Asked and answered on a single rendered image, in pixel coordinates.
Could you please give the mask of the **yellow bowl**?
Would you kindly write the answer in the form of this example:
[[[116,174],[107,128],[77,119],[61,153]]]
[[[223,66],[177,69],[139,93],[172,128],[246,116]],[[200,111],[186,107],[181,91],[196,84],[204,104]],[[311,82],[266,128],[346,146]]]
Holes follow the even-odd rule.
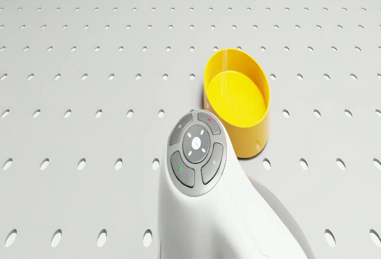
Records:
[[[246,52],[215,52],[204,70],[204,109],[224,125],[235,154],[251,158],[270,134],[270,87],[264,70]]]

